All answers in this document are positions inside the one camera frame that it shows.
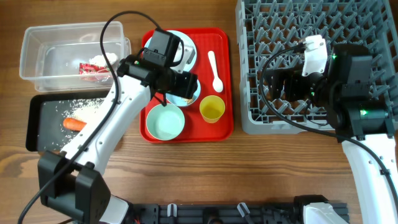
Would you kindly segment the white rice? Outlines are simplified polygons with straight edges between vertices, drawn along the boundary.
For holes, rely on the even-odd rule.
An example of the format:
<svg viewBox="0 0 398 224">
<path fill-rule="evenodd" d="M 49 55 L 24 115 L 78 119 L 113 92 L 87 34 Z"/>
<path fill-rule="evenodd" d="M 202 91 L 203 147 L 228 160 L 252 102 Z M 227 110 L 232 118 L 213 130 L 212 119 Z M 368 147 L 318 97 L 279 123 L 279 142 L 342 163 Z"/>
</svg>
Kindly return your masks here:
<svg viewBox="0 0 398 224">
<path fill-rule="evenodd" d="M 75 118 L 88 123 L 95 118 L 96 111 L 104 98 L 58 100 L 42 103 L 37 134 L 38 151 L 59 151 L 68 144 L 79 131 L 63 127 L 65 118 Z"/>
</svg>

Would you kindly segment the green bowl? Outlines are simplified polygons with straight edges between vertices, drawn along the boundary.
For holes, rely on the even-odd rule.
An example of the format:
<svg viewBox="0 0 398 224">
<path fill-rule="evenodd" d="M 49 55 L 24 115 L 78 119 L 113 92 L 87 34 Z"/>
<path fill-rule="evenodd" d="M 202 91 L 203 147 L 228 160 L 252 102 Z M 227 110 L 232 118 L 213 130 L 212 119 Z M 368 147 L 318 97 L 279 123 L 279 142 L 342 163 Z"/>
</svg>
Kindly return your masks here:
<svg viewBox="0 0 398 224">
<path fill-rule="evenodd" d="M 185 115 L 182 110 L 173 105 L 157 105 L 153 107 L 146 118 L 146 128 L 150 135 L 161 141 L 175 139 L 185 127 Z"/>
</svg>

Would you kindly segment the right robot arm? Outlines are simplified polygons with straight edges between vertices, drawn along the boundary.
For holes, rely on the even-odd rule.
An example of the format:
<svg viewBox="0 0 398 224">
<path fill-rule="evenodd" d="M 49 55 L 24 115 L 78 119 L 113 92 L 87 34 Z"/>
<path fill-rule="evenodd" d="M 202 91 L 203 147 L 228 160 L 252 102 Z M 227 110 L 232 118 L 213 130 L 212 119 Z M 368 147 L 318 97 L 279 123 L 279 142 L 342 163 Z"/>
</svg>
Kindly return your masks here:
<svg viewBox="0 0 398 224">
<path fill-rule="evenodd" d="M 330 136 L 351 166 L 364 223 L 397 222 L 397 160 L 392 115 L 370 95 L 372 55 L 356 44 L 306 40 L 292 51 L 304 55 L 301 68 L 262 69 L 259 92 L 265 103 L 284 94 L 308 98 L 326 110 Z"/>
</svg>

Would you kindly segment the light blue bowl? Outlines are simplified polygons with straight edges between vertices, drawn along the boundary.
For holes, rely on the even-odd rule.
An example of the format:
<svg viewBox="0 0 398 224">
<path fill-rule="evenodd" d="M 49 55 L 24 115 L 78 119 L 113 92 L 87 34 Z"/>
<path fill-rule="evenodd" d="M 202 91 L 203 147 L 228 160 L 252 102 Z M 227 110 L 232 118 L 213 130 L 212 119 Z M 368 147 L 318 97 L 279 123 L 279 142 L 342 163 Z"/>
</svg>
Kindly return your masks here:
<svg viewBox="0 0 398 224">
<path fill-rule="evenodd" d="M 171 104 L 173 104 L 175 106 L 188 107 L 188 106 L 192 105 L 198 99 L 198 97 L 200 96 L 200 93 L 201 93 L 201 85 L 200 85 L 200 81 L 197 80 L 197 90 L 193 94 L 193 97 L 192 97 L 193 98 L 193 102 L 190 103 L 189 105 L 186 104 L 186 102 L 184 102 L 182 100 L 182 97 L 171 95 L 171 94 L 168 94 L 168 93 L 166 94 L 166 99 L 167 99 L 167 101 L 169 103 L 171 103 Z"/>
</svg>

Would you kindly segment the red snack wrapper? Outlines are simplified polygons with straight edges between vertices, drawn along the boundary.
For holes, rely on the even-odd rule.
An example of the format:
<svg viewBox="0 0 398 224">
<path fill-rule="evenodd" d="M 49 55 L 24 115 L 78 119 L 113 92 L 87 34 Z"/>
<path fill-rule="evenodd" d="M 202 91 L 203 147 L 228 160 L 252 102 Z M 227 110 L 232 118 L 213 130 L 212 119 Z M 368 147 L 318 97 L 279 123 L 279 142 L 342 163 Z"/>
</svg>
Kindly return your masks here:
<svg viewBox="0 0 398 224">
<path fill-rule="evenodd" d="M 79 76 L 80 80 L 95 83 L 104 83 L 112 77 L 108 67 L 100 67 L 88 63 L 80 63 Z"/>
</svg>

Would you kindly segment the orange carrot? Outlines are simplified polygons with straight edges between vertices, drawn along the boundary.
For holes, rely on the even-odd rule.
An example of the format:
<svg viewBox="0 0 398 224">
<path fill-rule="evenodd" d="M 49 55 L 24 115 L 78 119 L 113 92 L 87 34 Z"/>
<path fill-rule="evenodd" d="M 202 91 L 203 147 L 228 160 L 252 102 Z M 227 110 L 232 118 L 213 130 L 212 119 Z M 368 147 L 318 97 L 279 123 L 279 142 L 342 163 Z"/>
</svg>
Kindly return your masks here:
<svg viewBox="0 0 398 224">
<path fill-rule="evenodd" d="M 65 118 L 63 120 L 63 127 L 72 131 L 81 131 L 85 126 L 85 122 L 75 118 Z"/>
</svg>

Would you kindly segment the red serving tray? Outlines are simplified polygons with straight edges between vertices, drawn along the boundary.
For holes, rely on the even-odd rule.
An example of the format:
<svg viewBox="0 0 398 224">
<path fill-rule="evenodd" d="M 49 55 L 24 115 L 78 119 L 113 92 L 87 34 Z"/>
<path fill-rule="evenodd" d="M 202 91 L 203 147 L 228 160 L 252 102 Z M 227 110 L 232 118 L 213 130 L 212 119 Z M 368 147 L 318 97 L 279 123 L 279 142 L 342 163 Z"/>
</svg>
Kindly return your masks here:
<svg viewBox="0 0 398 224">
<path fill-rule="evenodd" d="M 196 62 L 190 71 L 198 75 L 201 93 L 199 99 L 191 106 L 182 108 L 185 116 L 184 129 L 181 134 L 170 142 L 207 142 L 228 139 L 234 129 L 228 36 L 221 29 L 212 27 L 178 29 L 178 31 L 187 35 L 197 48 Z M 224 87 L 221 93 L 214 91 L 212 86 L 213 72 L 208 60 L 209 51 L 215 53 L 218 76 L 221 78 Z M 208 95 L 219 96 L 226 105 L 226 111 L 223 116 L 213 124 L 207 123 L 199 111 L 201 100 Z"/>
</svg>

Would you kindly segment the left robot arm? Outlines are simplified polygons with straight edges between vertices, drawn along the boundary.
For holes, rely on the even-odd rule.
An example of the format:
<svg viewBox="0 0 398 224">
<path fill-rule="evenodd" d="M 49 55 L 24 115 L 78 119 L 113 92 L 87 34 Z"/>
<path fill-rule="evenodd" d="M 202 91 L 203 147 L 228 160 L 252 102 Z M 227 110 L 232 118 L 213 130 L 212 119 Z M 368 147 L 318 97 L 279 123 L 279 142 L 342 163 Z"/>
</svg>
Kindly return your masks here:
<svg viewBox="0 0 398 224">
<path fill-rule="evenodd" d="M 196 74 L 178 72 L 137 55 L 121 60 L 96 116 L 60 153 L 47 151 L 39 159 L 41 204 L 79 223 L 132 220 L 132 205 L 113 196 L 103 179 L 109 158 L 156 93 L 192 98 L 197 80 Z"/>
</svg>

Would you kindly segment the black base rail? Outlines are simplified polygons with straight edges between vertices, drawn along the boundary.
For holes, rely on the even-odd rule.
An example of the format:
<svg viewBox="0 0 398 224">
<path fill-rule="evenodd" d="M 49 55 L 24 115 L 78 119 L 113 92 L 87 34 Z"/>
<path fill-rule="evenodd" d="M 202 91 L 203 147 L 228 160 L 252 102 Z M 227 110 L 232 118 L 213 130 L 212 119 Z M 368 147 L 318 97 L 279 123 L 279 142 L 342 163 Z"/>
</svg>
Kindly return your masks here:
<svg viewBox="0 0 398 224">
<path fill-rule="evenodd" d="M 127 223 L 206 224 L 212 218 L 222 223 L 303 223 L 293 203 L 264 205 L 158 205 L 131 204 Z"/>
</svg>

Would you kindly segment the black tray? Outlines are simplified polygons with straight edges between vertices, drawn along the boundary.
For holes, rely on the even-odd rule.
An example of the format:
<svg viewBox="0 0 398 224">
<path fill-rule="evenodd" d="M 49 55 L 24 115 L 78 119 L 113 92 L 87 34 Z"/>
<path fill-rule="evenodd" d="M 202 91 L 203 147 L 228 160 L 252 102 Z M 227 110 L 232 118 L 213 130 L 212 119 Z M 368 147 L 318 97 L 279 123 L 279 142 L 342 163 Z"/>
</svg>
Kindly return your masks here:
<svg viewBox="0 0 398 224">
<path fill-rule="evenodd" d="M 28 151 L 59 151 L 78 131 L 66 129 L 63 121 L 83 109 L 97 109 L 107 91 L 83 91 L 36 95 L 30 101 L 25 146 Z"/>
</svg>

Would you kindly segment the white tissue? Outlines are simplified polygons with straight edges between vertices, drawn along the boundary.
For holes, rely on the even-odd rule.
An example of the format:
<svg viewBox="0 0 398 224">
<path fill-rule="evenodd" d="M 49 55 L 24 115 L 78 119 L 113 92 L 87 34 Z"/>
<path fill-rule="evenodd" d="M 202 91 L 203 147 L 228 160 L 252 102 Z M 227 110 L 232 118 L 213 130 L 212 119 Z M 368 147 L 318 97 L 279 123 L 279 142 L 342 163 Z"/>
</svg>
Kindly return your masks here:
<svg viewBox="0 0 398 224">
<path fill-rule="evenodd" d="M 111 65 L 114 65 L 119 60 L 119 57 L 115 53 L 106 52 L 106 57 Z M 107 67 L 108 66 L 104 55 L 94 56 L 93 58 L 89 59 L 89 64 L 96 65 L 99 67 Z"/>
</svg>

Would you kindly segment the clear plastic bin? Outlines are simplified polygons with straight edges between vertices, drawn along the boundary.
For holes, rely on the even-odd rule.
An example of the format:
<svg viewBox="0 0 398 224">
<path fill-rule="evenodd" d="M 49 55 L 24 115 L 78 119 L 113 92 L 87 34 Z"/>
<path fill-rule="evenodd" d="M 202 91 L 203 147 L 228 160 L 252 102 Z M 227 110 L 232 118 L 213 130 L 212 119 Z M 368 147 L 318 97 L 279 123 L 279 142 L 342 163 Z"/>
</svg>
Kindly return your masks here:
<svg viewBox="0 0 398 224">
<path fill-rule="evenodd" d="M 32 82 L 37 91 L 106 89 L 104 83 L 80 80 L 80 63 L 102 55 L 100 34 L 104 22 L 30 27 L 21 48 L 19 75 Z"/>
</svg>

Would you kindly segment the yellow cup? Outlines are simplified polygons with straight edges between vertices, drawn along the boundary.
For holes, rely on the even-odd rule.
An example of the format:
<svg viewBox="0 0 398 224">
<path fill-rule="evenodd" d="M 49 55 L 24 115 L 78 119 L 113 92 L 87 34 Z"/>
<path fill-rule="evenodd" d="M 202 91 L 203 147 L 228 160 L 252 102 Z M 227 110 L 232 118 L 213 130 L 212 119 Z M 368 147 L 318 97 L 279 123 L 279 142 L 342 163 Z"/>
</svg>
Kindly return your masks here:
<svg viewBox="0 0 398 224">
<path fill-rule="evenodd" d="M 216 95 L 206 96 L 200 102 L 200 114 L 207 123 L 216 123 L 223 116 L 225 109 L 223 99 Z"/>
</svg>

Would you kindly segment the white plastic spoon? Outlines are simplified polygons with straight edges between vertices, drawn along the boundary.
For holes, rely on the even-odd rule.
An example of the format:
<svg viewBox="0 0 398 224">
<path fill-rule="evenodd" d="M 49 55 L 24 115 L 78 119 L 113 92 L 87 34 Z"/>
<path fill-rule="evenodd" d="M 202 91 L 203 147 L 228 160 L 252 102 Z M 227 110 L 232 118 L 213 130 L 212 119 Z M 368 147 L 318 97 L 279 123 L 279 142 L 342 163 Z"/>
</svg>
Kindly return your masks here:
<svg viewBox="0 0 398 224">
<path fill-rule="evenodd" d="M 209 51 L 208 52 L 208 60 L 213 72 L 213 89 L 217 93 L 221 93 L 223 91 L 223 82 L 218 76 L 218 69 L 217 69 L 217 64 L 216 64 L 216 57 L 214 51 Z"/>
</svg>

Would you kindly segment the brown food scrap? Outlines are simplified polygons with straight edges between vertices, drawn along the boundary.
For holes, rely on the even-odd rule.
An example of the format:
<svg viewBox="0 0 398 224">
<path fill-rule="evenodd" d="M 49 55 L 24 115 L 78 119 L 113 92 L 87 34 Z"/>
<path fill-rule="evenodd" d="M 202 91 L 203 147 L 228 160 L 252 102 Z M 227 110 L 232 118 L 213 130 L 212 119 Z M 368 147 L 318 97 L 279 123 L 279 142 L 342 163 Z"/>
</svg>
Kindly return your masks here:
<svg viewBox="0 0 398 224">
<path fill-rule="evenodd" d="M 193 102 L 193 98 L 192 99 L 182 98 L 182 100 L 186 102 L 186 104 L 188 105 Z"/>
</svg>

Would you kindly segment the grey dishwasher rack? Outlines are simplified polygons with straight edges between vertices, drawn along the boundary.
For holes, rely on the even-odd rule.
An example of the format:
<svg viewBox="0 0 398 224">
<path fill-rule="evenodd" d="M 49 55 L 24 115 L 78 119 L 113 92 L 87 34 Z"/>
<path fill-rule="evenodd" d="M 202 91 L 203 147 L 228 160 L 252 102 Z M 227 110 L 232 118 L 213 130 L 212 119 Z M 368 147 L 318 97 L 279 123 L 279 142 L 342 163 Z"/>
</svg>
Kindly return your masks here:
<svg viewBox="0 0 398 224">
<path fill-rule="evenodd" d="M 323 108 L 285 98 L 265 103 L 259 92 L 263 66 L 294 68 L 299 54 L 280 54 L 310 35 L 331 49 L 351 43 L 373 55 L 370 95 L 397 114 L 397 29 L 389 1 L 238 1 L 236 33 L 241 63 L 242 128 L 248 134 L 297 134 L 302 126 L 328 130 Z"/>
</svg>

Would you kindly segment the light blue plate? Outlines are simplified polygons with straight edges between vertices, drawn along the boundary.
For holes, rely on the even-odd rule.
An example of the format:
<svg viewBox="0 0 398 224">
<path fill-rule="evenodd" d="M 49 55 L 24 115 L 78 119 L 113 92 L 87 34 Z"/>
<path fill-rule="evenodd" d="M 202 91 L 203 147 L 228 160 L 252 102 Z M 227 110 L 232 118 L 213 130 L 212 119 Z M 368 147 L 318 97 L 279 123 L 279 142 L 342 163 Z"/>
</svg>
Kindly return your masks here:
<svg viewBox="0 0 398 224">
<path fill-rule="evenodd" d="M 177 53 L 174 58 L 174 62 L 176 62 L 180 59 L 182 52 L 184 53 L 184 55 L 183 55 L 182 62 L 179 65 L 177 65 L 175 67 L 166 67 L 166 68 L 171 68 L 172 70 L 175 70 L 178 73 L 189 72 L 193 68 L 193 66 L 196 62 L 196 59 L 197 59 L 197 48 L 196 48 L 193 40 L 182 32 L 179 32 L 176 30 L 167 30 L 167 31 L 169 31 L 169 32 L 175 34 L 176 36 L 178 36 L 179 38 L 181 38 L 184 43 L 184 48 L 182 48 L 182 45 L 179 44 Z M 146 44 L 144 45 L 144 48 L 149 46 L 149 42 L 150 42 L 151 38 L 146 42 Z"/>
</svg>

